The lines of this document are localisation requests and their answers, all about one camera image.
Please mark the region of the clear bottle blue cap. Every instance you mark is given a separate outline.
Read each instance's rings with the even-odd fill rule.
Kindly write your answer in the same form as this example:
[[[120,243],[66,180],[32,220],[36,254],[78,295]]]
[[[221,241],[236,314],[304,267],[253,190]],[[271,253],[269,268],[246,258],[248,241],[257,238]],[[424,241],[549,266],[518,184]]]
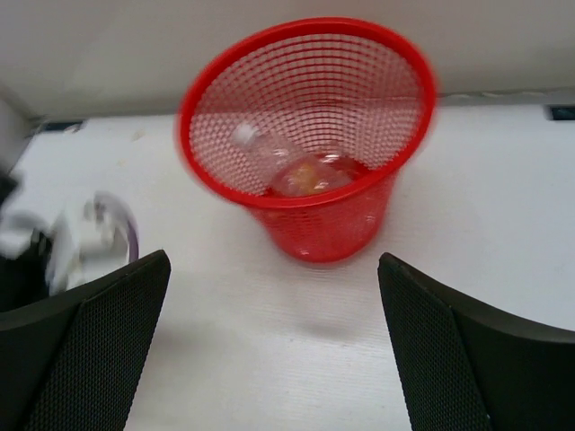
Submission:
[[[305,151],[289,139],[274,133],[261,132],[247,123],[237,126],[232,138],[268,186],[284,179],[289,169],[307,157]]]

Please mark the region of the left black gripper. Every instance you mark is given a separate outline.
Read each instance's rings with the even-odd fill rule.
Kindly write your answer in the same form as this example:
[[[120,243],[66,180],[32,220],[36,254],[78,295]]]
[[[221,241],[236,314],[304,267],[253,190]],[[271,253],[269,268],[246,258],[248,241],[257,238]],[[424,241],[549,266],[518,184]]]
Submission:
[[[10,312],[49,297],[46,271],[53,248],[47,223],[32,213],[7,215],[1,228],[29,231],[29,242],[17,256],[1,250],[1,312]]]

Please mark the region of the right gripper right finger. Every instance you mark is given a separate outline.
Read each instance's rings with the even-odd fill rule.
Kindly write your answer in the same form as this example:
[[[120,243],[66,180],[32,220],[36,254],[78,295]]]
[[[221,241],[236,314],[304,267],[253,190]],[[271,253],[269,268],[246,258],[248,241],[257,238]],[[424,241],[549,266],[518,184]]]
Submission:
[[[445,286],[390,253],[378,282],[413,430],[572,430],[574,333]]]

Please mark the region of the clear bottle yellow cap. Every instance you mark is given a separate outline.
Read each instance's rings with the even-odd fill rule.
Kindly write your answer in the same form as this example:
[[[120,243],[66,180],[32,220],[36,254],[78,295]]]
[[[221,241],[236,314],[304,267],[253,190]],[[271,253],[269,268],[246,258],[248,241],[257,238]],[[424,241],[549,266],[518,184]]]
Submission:
[[[318,154],[300,159],[278,173],[270,183],[270,194],[305,197],[338,189],[353,182],[361,166],[343,154]]]

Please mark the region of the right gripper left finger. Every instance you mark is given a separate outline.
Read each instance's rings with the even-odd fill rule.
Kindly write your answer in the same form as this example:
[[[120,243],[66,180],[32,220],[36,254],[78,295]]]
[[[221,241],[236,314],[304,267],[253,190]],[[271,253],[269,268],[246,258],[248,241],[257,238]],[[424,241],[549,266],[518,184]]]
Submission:
[[[158,250],[2,313],[1,428],[123,429],[170,274]]]

